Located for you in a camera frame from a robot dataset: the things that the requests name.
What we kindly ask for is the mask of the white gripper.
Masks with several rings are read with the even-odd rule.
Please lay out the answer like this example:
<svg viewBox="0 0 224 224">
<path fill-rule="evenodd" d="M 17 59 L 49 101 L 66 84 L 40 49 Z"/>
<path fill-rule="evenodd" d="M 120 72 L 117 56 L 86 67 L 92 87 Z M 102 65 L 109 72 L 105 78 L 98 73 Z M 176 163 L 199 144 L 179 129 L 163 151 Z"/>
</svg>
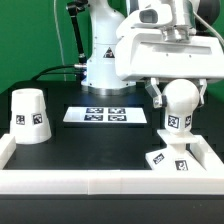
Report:
<svg viewBox="0 0 224 224">
<path fill-rule="evenodd" d="M 224 79 L 224 52 L 215 37 L 193 36 L 189 43 L 165 42 L 159 29 L 131 24 L 128 19 L 121 23 L 116 35 L 116 74 L 123 81 L 147 79 L 145 89 L 154 108 L 167 106 L 158 78 L 199 79 L 199 107 L 204 105 L 206 79 Z"/>
</svg>

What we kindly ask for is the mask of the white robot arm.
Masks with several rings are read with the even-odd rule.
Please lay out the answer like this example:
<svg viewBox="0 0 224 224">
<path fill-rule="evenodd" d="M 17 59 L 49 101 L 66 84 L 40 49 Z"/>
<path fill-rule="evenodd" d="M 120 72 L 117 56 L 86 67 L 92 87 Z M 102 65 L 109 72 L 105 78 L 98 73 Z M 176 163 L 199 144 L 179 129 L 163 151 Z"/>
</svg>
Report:
<svg viewBox="0 0 224 224">
<path fill-rule="evenodd" d="M 89 0 L 92 55 L 83 87 L 118 94 L 143 81 L 155 107 L 164 107 L 161 82 L 194 80 L 203 93 L 209 80 L 224 79 L 224 51 L 216 37 L 196 34 L 202 0 L 127 0 L 129 15 L 107 0 Z"/>
</svg>

